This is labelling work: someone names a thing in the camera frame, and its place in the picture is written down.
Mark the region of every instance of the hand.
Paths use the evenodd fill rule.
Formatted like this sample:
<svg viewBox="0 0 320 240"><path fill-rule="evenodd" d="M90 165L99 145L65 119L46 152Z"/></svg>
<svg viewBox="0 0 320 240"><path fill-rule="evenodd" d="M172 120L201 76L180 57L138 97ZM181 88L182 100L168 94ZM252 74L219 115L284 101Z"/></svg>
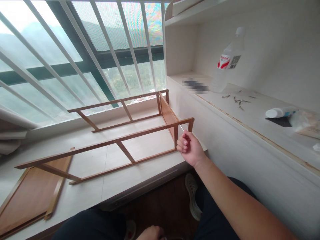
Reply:
<svg viewBox="0 0 320 240"><path fill-rule="evenodd" d="M181 152L184 160L191 166L195 165L206 158L199 140L187 130L177 140L177 149Z"/></svg>
<svg viewBox="0 0 320 240"><path fill-rule="evenodd" d="M137 238L137 240L166 240L163 235L164 231L161 227L151 226L145 229Z"/></svg>

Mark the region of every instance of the dark floor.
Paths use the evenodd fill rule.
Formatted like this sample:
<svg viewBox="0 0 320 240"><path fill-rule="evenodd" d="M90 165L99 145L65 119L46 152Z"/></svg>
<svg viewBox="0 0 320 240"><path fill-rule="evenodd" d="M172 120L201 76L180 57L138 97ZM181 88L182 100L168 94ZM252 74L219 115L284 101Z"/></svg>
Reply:
<svg viewBox="0 0 320 240"><path fill-rule="evenodd" d="M185 174L142 195L117 209L137 224L138 237L151 225L160 226L166 236L193 237L198 223L189 210L189 195L185 187Z"/></svg>

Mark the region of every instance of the sneaker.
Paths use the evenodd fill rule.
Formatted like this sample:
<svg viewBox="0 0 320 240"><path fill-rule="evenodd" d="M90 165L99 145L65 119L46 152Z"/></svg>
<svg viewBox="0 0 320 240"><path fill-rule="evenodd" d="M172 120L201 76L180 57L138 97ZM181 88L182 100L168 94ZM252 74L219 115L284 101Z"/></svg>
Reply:
<svg viewBox="0 0 320 240"><path fill-rule="evenodd" d="M124 240L133 240L134 236L136 235L137 225L133 220L128 220L127 224L127 232Z"/></svg>
<svg viewBox="0 0 320 240"><path fill-rule="evenodd" d="M198 185L197 185L196 180L194 179L194 177L190 173L188 173L186 175L185 184L186 184L186 188L188 190L189 197L190 197L189 208L190 208L191 215L193 216L193 218L195 220L200 221L202 211L198 207L198 205L196 203L196 199L195 199L196 190L198 189Z"/></svg>

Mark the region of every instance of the plastic bottle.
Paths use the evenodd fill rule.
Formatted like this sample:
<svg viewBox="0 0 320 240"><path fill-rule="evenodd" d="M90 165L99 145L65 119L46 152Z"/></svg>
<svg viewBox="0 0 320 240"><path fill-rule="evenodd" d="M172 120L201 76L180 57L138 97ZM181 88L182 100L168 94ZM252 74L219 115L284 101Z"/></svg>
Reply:
<svg viewBox="0 0 320 240"><path fill-rule="evenodd" d="M228 84L227 72L231 71L237 66L237 63L244 51L244 35L245 27L238 27L236 36L233 41L223 50L219 63L218 69L211 82L212 92L221 92Z"/></svg>
<svg viewBox="0 0 320 240"><path fill-rule="evenodd" d="M288 117L298 111L296 107L272 108L266 111L268 118Z"/></svg>

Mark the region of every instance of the black pants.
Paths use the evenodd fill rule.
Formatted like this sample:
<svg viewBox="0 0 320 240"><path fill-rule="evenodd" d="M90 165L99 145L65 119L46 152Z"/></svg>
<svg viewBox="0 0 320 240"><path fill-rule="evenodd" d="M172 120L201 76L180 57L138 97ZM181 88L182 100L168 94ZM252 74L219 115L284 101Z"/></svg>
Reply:
<svg viewBox="0 0 320 240"><path fill-rule="evenodd" d="M235 178L229 178L242 190L256 198L244 183ZM239 239L204 185L199 186L196 191L196 202L203 213L195 240ZM125 233L126 220L123 215L88 209L66 221L52 240L123 240Z"/></svg>

